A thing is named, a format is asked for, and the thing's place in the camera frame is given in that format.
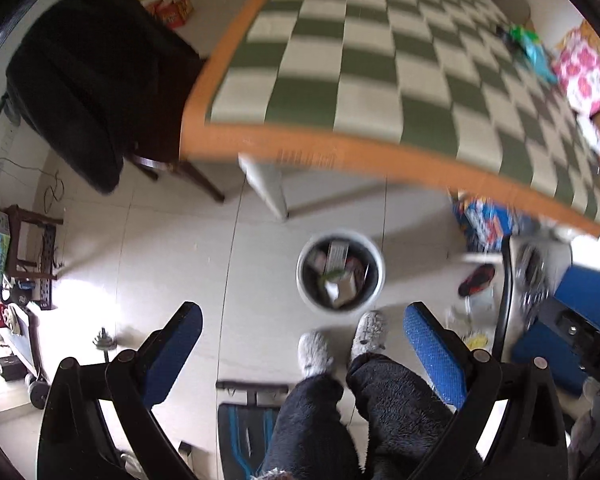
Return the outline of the grey fuzzy left slipper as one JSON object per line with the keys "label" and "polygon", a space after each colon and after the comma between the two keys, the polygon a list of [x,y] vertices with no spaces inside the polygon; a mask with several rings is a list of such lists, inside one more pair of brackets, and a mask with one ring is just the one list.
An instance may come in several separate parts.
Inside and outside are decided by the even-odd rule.
{"label": "grey fuzzy left slipper", "polygon": [[304,379],[318,375],[331,375],[335,358],[329,348],[327,336],[319,330],[303,334],[298,342],[298,367]]}

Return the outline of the white plastic smiley bag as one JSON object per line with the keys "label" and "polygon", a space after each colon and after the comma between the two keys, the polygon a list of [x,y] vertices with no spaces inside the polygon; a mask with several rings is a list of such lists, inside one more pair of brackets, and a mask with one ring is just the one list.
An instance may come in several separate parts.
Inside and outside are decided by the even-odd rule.
{"label": "white plastic smiley bag", "polygon": [[469,350],[491,352],[498,311],[492,289],[467,296],[445,312],[444,326],[456,333]]}

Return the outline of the pink flower paper bag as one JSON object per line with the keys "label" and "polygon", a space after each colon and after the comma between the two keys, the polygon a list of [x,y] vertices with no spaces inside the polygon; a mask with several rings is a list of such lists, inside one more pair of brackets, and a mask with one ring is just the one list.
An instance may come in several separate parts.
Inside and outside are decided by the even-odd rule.
{"label": "pink flower paper bag", "polygon": [[552,70],[577,114],[591,117],[600,111],[600,38],[587,22],[562,38]]}

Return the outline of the small metal dumbbell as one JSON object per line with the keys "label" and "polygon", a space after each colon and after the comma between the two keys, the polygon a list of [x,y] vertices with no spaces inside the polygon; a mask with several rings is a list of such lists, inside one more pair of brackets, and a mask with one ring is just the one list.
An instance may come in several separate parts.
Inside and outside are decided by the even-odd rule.
{"label": "small metal dumbbell", "polygon": [[102,327],[97,335],[93,339],[95,348],[102,352],[106,363],[109,362],[109,353],[117,349],[117,341],[110,333],[107,332],[105,327]]}

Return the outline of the green white checkered table mat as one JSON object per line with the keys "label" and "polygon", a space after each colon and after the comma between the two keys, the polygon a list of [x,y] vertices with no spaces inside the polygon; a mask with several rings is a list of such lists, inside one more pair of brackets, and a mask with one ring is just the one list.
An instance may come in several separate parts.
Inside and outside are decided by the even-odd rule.
{"label": "green white checkered table mat", "polygon": [[596,158],[505,23],[491,0],[247,0],[190,92],[181,152],[465,191],[600,235]]}

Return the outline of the grey fuzzy slipper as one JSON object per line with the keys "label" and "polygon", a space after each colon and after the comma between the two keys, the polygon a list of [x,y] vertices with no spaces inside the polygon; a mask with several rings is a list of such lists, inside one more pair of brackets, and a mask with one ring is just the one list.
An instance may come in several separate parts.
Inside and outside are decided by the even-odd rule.
{"label": "grey fuzzy slipper", "polygon": [[304,379],[318,375],[331,375],[335,358],[329,348],[327,336],[319,330],[303,334],[298,342],[298,367]]}
{"label": "grey fuzzy slipper", "polygon": [[386,351],[388,321],[378,310],[365,312],[354,333],[350,351],[350,361],[366,353],[383,354]]}

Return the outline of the light blue snack bag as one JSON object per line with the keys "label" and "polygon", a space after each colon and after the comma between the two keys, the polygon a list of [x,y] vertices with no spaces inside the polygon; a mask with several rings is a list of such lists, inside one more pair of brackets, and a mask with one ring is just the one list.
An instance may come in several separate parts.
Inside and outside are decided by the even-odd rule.
{"label": "light blue snack bag", "polygon": [[542,45],[539,36],[519,25],[509,28],[496,28],[496,34],[504,42],[512,55],[523,55],[529,67],[548,84],[557,84],[558,79],[550,66],[550,59]]}

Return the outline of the grey fuzzy right slipper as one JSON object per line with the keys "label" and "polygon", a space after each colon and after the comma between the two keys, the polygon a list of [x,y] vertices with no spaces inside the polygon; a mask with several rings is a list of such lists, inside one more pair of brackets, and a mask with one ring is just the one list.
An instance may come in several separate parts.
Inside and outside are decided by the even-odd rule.
{"label": "grey fuzzy right slipper", "polygon": [[365,312],[354,333],[350,351],[350,361],[366,353],[383,354],[386,351],[388,321],[378,310]]}

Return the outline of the green white medicine box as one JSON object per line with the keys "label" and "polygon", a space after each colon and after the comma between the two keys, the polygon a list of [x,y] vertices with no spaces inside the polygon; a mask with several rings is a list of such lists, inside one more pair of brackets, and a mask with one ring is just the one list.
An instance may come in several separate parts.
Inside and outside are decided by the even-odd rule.
{"label": "green white medicine box", "polygon": [[320,281],[329,305],[338,310],[358,296],[355,276],[351,270],[332,270],[326,273]]}

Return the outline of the red black sandal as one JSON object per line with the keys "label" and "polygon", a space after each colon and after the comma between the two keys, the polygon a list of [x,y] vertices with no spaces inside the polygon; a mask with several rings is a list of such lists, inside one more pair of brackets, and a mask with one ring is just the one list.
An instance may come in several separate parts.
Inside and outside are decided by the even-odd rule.
{"label": "red black sandal", "polygon": [[465,298],[481,292],[486,289],[495,276],[495,266],[491,263],[483,263],[475,268],[467,278],[458,286],[458,296]]}

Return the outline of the dark wooden chair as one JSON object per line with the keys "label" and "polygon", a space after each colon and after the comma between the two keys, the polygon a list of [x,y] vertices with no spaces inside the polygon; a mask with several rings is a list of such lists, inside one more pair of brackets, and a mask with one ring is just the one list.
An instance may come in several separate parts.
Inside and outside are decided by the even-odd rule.
{"label": "dark wooden chair", "polygon": [[217,203],[225,195],[191,162],[180,159],[180,134],[174,129],[131,128],[126,141],[125,159],[150,180],[158,181],[160,172],[192,182]]}

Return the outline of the black jacket on chair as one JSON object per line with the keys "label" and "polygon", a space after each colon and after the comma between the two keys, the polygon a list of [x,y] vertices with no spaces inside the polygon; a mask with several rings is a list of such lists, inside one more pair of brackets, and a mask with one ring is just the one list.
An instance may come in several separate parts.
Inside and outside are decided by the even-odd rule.
{"label": "black jacket on chair", "polygon": [[96,192],[144,142],[180,138],[204,61],[137,0],[59,0],[6,68],[7,102]]}

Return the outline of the red orange cardboard box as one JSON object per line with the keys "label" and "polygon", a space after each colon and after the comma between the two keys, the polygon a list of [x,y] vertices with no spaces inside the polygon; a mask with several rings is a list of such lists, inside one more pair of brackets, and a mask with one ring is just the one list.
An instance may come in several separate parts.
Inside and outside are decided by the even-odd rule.
{"label": "red orange cardboard box", "polygon": [[144,0],[143,7],[170,29],[184,26],[194,12],[192,0]]}

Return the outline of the white stool with black frame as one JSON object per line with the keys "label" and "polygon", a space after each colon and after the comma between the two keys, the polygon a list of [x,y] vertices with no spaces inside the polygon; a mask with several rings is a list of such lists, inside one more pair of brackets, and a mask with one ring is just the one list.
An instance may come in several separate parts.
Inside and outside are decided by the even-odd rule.
{"label": "white stool with black frame", "polygon": [[570,246],[550,236],[508,236],[502,243],[503,290],[492,354],[513,359],[516,342],[533,323],[535,307],[554,294],[572,263]]}

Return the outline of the white round trash bin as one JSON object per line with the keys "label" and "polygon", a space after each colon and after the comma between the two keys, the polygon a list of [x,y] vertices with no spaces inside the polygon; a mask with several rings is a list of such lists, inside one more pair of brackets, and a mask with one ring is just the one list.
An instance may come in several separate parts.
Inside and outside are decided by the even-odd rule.
{"label": "white round trash bin", "polygon": [[368,310],[386,281],[386,264],[368,236],[352,230],[313,235],[296,265],[296,285],[302,300],[328,315]]}

